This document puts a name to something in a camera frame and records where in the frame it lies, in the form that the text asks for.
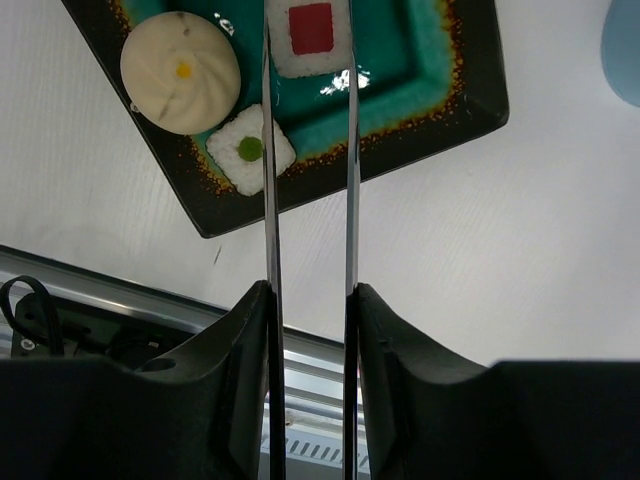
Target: sushi roll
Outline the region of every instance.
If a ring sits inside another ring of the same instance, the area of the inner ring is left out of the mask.
[[[337,72],[351,61],[349,0],[270,0],[271,55],[287,78]]]
[[[207,151],[239,193],[248,197],[264,187],[262,165],[262,105],[252,105],[214,132],[207,140]],[[276,174],[284,172],[296,159],[296,152],[273,122]]]

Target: black wire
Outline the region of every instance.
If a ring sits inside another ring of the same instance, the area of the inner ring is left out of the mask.
[[[42,313],[43,316],[42,321],[46,326],[47,335],[42,335],[21,325],[16,320],[11,308],[9,293],[11,292],[11,287],[18,282],[26,283],[33,290],[33,294],[41,310],[40,313]],[[2,314],[7,319],[7,323],[14,331],[35,343],[48,346],[51,355],[64,355],[64,338],[58,312],[53,304],[51,295],[49,295],[45,286],[38,280],[27,275],[21,275],[5,282],[4,285],[0,287],[0,310],[2,310]]]

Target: square plate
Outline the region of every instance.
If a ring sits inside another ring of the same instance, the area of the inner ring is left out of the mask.
[[[131,29],[183,10],[218,25],[236,51],[243,85],[231,115],[260,103],[262,0],[62,1],[200,234],[213,237],[262,219],[263,196],[237,193],[207,152],[211,131],[184,136],[156,127],[131,110],[120,76]],[[494,0],[354,0],[353,8],[364,180],[507,122]],[[278,179],[284,211],[346,186],[348,74],[286,79],[274,72],[272,82],[275,119],[297,152]]]

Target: sushi piece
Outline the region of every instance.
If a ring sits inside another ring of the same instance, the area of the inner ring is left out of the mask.
[[[262,105],[252,105],[214,132],[207,151],[239,193],[248,197],[264,188],[262,165]],[[296,159],[296,152],[274,121],[276,174],[284,172]]]
[[[218,125],[240,95],[240,67],[229,40],[186,12],[156,15],[134,28],[122,49],[120,72],[140,113],[181,135]]]
[[[349,0],[270,0],[271,55],[280,75],[337,72],[351,61]]]

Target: white table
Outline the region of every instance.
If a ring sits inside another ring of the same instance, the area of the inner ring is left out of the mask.
[[[363,186],[361,279],[477,361],[637,357],[640,109],[600,66],[609,1],[497,3],[509,124]],[[60,2],[0,22],[0,243],[227,307],[265,277],[264,225],[198,236]],[[281,217],[285,322],[338,339],[344,220],[344,194]]]

